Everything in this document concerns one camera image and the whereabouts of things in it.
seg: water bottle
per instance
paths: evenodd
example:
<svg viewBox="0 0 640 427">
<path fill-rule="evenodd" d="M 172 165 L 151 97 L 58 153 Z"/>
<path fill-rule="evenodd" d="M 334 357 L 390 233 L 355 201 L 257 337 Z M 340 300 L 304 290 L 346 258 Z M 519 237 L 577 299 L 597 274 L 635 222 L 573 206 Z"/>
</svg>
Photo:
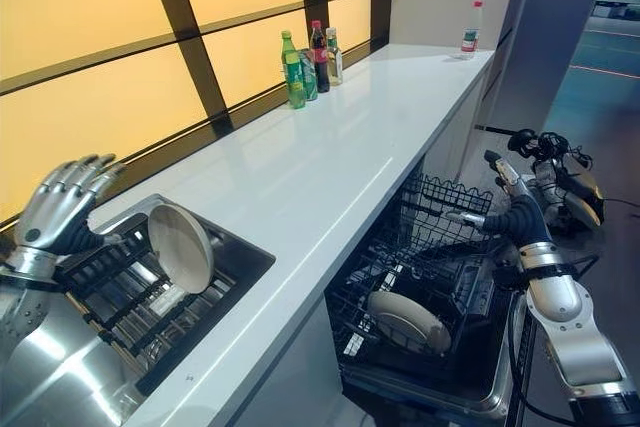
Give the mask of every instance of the water bottle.
<svg viewBox="0 0 640 427">
<path fill-rule="evenodd" d="M 462 59 L 473 58 L 476 50 L 478 50 L 478 38 L 482 28 L 482 5 L 482 0 L 473 1 L 473 10 L 462 36 L 462 46 L 460 47 L 460 57 Z"/>
</svg>

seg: plastic bottle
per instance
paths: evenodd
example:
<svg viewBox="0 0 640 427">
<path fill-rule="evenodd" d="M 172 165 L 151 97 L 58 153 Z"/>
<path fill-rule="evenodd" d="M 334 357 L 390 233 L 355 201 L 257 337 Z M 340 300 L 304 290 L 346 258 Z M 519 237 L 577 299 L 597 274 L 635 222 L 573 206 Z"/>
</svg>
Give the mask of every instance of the plastic bottle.
<svg viewBox="0 0 640 427">
<path fill-rule="evenodd" d="M 329 74 L 327 72 L 327 41 L 322 35 L 322 24 L 319 20 L 312 20 L 311 39 L 309 47 L 313 51 L 316 77 L 318 80 L 318 92 L 329 92 Z"/>
<path fill-rule="evenodd" d="M 284 79 L 287 83 L 287 94 L 289 102 L 294 109 L 304 107 L 305 92 L 302 76 L 302 64 L 300 57 L 291 40 L 291 32 L 282 31 L 282 67 Z"/>
<path fill-rule="evenodd" d="M 342 51 L 338 47 L 336 28 L 327 28 L 327 63 L 329 65 L 329 83 L 340 85 L 342 83 Z"/>
<path fill-rule="evenodd" d="M 478 39 L 480 37 L 480 29 L 482 28 L 482 0 L 473 1 L 473 9 L 469 16 L 469 23 L 464 29 L 462 36 L 462 46 L 460 47 L 460 57 L 463 59 L 471 59 L 478 50 Z"/>
<path fill-rule="evenodd" d="M 282 58 L 282 72 L 284 72 L 284 80 L 287 80 L 287 63 L 285 61 L 285 55 L 287 55 L 289 52 L 295 52 L 296 48 L 293 45 L 293 41 L 291 40 L 291 32 L 288 30 L 283 30 L 282 32 L 280 32 L 280 35 L 282 36 L 282 54 L 281 54 L 281 58 Z"/>
</svg>

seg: dishwasher rack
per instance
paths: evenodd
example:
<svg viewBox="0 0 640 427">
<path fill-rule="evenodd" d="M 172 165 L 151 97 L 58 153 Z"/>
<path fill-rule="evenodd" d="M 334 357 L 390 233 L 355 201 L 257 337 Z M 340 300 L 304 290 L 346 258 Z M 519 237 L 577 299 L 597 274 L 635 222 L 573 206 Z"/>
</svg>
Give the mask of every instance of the dishwasher rack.
<svg viewBox="0 0 640 427">
<path fill-rule="evenodd" d="M 341 363 L 370 362 L 383 347 L 417 355 L 437 367 L 432 372 L 446 375 L 470 314 L 486 314 L 478 292 L 488 305 L 493 283 L 479 277 L 489 238 L 444 214 L 459 209 L 484 215 L 491 201 L 490 192 L 438 178 L 413 175 L 405 181 L 327 289 Z M 409 349 L 410 340 L 389 325 L 383 327 L 392 335 L 384 335 L 366 307 L 377 290 L 402 294 L 435 314 L 451 335 L 448 351 L 423 347 L 416 354 L 415 341 Z"/>
</svg>

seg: bottle label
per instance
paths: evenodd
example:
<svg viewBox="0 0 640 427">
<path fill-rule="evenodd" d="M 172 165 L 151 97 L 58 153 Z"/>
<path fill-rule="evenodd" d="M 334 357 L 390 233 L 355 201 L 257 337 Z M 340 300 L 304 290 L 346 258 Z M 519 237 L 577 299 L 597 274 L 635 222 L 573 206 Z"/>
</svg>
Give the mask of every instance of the bottle label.
<svg viewBox="0 0 640 427">
<path fill-rule="evenodd" d="M 461 47 L 463 52 L 476 51 L 478 48 L 478 33 L 478 29 L 465 29 Z"/>
<path fill-rule="evenodd" d="M 342 78 L 342 52 L 336 52 L 336 75 Z"/>
<path fill-rule="evenodd" d="M 327 61 L 327 49 L 313 49 L 314 62 L 324 64 Z"/>
<path fill-rule="evenodd" d="M 304 86 L 302 85 L 302 66 L 300 62 L 296 62 L 295 64 L 287 64 L 287 82 L 289 84 L 289 88 L 292 91 L 302 90 Z"/>
</svg>

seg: dishwasher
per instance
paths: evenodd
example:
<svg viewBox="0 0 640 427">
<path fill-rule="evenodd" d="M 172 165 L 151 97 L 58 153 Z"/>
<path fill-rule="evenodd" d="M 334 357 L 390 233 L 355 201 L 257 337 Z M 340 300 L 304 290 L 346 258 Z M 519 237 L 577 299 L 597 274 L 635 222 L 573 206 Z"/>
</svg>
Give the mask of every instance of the dishwasher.
<svg viewBox="0 0 640 427">
<path fill-rule="evenodd" d="M 522 299 L 494 281 L 517 255 L 505 240 L 444 215 L 454 209 L 485 215 L 492 200 L 491 192 L 414 171 L 326 289 L 344 393 L 374 418 L 367 406 L 393 404 L 433 421 L 410 425 L 521 423 L 507 347 L 509 309 L 524 379 L 535 326 Z M 416 343 L 389 317 L 372 315 L 367 299 L 376 292 L 426 308 L 448 332 L 447 348 Z"/>
</svg>

